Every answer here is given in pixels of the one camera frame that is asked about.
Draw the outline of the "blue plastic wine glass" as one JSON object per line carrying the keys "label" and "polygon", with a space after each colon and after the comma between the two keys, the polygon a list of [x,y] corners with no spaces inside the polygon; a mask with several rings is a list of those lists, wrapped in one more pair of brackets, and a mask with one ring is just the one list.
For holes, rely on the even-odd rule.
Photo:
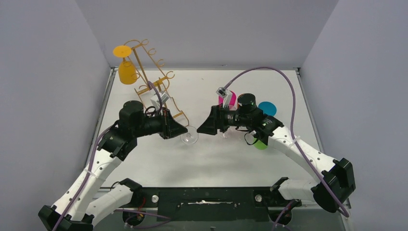
{"label": "blue plastic wine glass", "polygon": [[267,114],[269,116],[275,116],[277,114],[277,108],[275,106],[275,104],[271,103],[271,102],[260,102],[258,104],[258,108],[261,109],[264,114]]}

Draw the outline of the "yellow-orange plastic wine glass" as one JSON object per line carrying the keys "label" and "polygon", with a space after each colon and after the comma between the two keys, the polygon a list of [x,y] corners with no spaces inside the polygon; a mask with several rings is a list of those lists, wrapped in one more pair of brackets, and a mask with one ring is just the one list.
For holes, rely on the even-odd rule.
{"label": "yellow-orange plastic wine glass", "polygon": [[125,85],[132,85],[138,79],[136,68],[129,56],[132,49],[126,45],[120,45],[114,48],[113,54],[118,58],[122,58],[122,62],[118,66],[119,80]]}

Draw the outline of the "magenta plastic wine glass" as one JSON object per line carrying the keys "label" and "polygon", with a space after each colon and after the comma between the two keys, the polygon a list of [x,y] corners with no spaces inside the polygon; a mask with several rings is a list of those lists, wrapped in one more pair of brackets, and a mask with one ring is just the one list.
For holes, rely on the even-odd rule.
{"label": "magenta plastic wine glass", "polygon": [[[231,91],[231,93],[232,93],[232,97],[231,97],[231,99],[229,101],[229,106],[230,107],[235,107],[236,106],[237,96],[236,96],[234,91]],[[222,103],[223,103],[223,98],[221,96],[219,96],[218,97],[218,104],[222,104]]]}

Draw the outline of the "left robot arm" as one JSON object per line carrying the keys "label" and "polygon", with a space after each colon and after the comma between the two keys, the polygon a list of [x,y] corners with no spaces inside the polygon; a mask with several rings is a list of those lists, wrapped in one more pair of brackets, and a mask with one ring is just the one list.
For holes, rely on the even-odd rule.
{"label": "left robot arm", "polygon": [[45,205],[38,216],[48,231],[91,231],[109,214],[140,197],[141,185],[125,179],[110,192],[94,199],[108,176],[137,146],[137,139],[158,134],[167,140],[188,129],[163,108],[145,114],[139,101],[124,103],[119,119],[98,138],[89,163],[71,187],[53,205]]}

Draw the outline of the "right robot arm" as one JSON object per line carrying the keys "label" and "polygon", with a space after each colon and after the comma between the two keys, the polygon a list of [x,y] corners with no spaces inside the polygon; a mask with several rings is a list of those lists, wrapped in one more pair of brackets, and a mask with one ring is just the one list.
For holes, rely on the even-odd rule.
{"label": "right robot arm", "polygon": [[253,94],[242,94],[237,102],[236,110],[222,104],[212,106],[197,132],[216,135],[229,127],[244,127],[256,141],[285,154],[312,176],[312,180],[282,177],[271,187],[272,191],[285,200],[313,201],[330,213],[340,211],[356,189],[352,163],[330,157],[293,135],[281,121],[258,108]]}

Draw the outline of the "clear wine glass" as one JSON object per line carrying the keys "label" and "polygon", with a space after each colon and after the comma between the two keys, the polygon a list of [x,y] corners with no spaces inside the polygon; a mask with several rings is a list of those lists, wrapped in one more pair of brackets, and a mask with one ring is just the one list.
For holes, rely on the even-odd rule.
{"label": "clear wine glass", "polygon": [[180,139],[184,144],[192,145],[195,144],[199,139],[199,133],[197,129],[193,126],[186,126],[187,132],[180,135]]}
{"label": "clear wine glass", "polygon": [[221,136],[222,138],[224,138],[224,139],[229,139],[229,138],[232,137],[232,132],[231,132],[231,130],[227,130],[227,131],[225,131],[225,132],[221,132],[221,133],[220,133],[220,136]]}

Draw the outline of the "green plastic wine glass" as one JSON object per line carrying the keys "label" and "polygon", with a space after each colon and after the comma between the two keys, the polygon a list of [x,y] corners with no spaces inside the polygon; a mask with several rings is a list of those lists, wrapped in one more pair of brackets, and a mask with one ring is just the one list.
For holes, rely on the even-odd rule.
{"label": "green plastic wine glass", "polygon": [[268,148],[267,145],[265,145],[262,141],[258,140],[258,139],[254,139],[254,144],[253,146],[258,149],[258,150],[265,150]]}

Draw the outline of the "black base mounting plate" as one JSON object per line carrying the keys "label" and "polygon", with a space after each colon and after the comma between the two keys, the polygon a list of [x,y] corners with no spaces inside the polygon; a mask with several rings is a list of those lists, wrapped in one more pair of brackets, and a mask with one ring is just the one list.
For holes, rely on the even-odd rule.
{"label": "black base mounting plate", "polygon": [[143,187],[120,205],[123,221],[141,228],[131,209],[155,211],[159,224],[170,221],[278,221],[287,225],[301,200],[285,200],[269,187]]}

